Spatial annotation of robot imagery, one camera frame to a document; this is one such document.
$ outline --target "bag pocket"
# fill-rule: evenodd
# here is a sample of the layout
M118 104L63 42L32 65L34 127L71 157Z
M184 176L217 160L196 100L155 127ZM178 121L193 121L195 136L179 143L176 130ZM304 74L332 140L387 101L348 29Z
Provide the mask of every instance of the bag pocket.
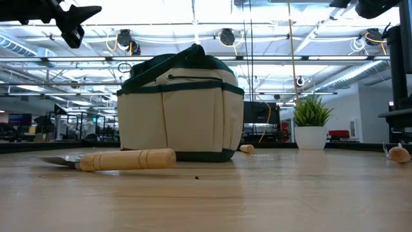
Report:
M167 148L161 93L118 96L118 119L122 149Z

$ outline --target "white pot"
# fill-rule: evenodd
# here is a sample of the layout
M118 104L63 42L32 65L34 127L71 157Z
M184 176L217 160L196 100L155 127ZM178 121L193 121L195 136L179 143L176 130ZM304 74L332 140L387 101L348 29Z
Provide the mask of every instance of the white pot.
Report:
M299 149L323 150L326 144L326 128L324 126L303 126L295 128L295 139Z

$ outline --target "wooden table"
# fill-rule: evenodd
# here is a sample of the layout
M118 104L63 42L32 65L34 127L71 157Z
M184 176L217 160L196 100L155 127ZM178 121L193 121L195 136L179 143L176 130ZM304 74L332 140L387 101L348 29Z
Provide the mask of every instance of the wooden table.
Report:
M109 150L0 155L0 231L412 231L412 164L383 153L256 150L100 173L30 158Z

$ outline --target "green trim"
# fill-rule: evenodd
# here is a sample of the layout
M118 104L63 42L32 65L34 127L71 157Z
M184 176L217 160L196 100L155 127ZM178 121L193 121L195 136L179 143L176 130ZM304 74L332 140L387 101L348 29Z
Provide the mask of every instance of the green trim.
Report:
M206 89L212 89L212 88L221 88L222 90L236 93L242 96L245 94L245 91L242 90L241 88L238 88L228 83L222 83L219 81L202 81L202 82L188 82L188 83L179 83L179 84L167 84L167 85L159 85L159 86L140 87L140 88L132 90L131 92L127 92L125 90L118 90L117 96L121 96L123 94L131 94L131 93L166 93L166 92L173 92L173 91L180 91L180 90L206 90Z
M234 72L223 62L211 55L205 55L204 49L197 44L178 54L158 55L141 64L136 64L130 71L130 77L122 84L122 89L131 92L147 83L153 82L171 68L226 70Z
M131 151L133 149L123 148L122 151ZM176 151L177 161L186 162L226 162L233 157L235 151L222 149L221 152L209 151Z

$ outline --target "potted plant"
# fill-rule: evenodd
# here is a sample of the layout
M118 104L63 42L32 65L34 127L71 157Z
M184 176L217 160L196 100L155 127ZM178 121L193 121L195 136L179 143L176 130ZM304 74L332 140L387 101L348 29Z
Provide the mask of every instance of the potted plant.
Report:
M324 125L331 117L333 109L328 109L322 100L309 97L304 102L297 102L294 112L295 139L299 149L323 150L326 144Z

